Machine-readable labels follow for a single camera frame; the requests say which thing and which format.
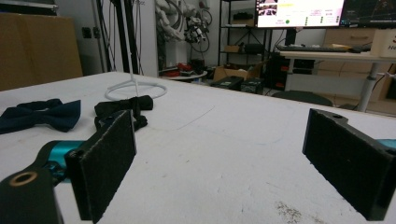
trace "desk leg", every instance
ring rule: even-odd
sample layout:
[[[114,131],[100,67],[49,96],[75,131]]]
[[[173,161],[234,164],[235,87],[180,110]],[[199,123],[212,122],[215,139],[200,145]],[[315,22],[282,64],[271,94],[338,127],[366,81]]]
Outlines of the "desk leg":
[[[288,77],[293,75],[294,59],[290,59]],[[289,91],[291,87],[291,78],[286,79],[285,91]]]
[[[370,75],[364,82],[363,89],[361,90],[361,100],[359,101],[358,111],[365,112],[367,105],[369,104],[370,96],[373,91],[373,87],[376,82],[376,73],[378,72],[379,63],[373,63]]]

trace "brown box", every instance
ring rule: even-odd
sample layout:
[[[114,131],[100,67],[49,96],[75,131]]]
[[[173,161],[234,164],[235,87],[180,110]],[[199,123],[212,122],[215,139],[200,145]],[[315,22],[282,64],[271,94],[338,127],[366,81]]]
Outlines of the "brown box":
[[[254,26],[254,20],[249,19],[249,20],[234,20],[233,24],[245,24],[246,26]]]
[[[81,77],[71,18],[0,13],[0,91]]]
[[[227,45],[227,46],[224,46],[224,51],[225,52],[231,52],[231,53],[237,53],[237,52],[239,52],[239,46],[237,46],[237,45]]]
[[[262,66],[264,63],[258,63],[254,66],[253,69],[245,71],[245,70],[236,70],[236,69],[227,69],[224,66],[219,66],[215,70],[215,74],[213,76],[213,81],[219,81],[225,77],[242,77],[244,80],[251,77],[260,77],[260,72],[262,70]]]

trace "black box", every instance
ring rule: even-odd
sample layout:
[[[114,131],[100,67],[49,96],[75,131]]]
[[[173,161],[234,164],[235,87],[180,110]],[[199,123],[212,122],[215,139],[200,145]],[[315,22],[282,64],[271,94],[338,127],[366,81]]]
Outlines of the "black box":
[[[246,81],[241,84],[241,91],[262,94],[262,90],[264,88],[264,78],[248,78]]]
[[[244,79],[242,77],[225,77],[219,81],[213,82],[210,86],[232,91],[241,91],[241,84],[243,81]]]

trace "monitor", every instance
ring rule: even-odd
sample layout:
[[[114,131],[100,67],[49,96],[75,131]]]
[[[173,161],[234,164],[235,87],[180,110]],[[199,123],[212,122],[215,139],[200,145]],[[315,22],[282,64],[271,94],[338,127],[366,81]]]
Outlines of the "monitor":
[[[340,26],[396,28],[396,0],[346,0]]]
[[[344,0],[256,0],[258,28],[339,26]]]

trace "wooden desk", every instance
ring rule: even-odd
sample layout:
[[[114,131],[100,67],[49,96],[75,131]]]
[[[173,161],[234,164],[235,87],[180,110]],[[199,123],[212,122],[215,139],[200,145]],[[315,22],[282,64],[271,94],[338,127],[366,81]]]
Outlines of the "wooden desk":
[[[373,56],[368,52],[364,53],[328,53],[328,52],[304,52],[304,51],[280,51],[280,55],[290,59],[288,79],[285,90],[291,88],[292,80],[297,80],[303,86],[295,87],[301,91],[319,91],[327,89],[323,93],[339,93],[339,94],[357,94],[361,96],[358,111],[365,111],[369,103],[373,87],[376,82],[376,74],[381,63],[396,63],[396,59],[380,58]],[[372,63],[369,76],[365,79],[356,78],[341,78],[341,77],[323,77],[323,76],[298,76],[292,77],[294,60],[324,60],[324,61],[343,61],[343,62],[357,62],[357,63]]]
[[[375,139],[396,138],[396,119],[162,78],[168,92],[142,111],[137,154],[100,224],[118,223],[396,223],[393,200],[384,222],[368,222],[302,153],[308,111],[332,111]],[[25,168],[52,140],[86,140],[93,107],[128,74],[108,73],[0,91],[0,113],[20,103],[81,100],[68,133],[34,127],[0,135],[0,179]],[[156,91],[150,87],[145,93]],[[112,94],[132,97],[134,87]],[[81,221],[70,184],[55,188],[66,224]]]

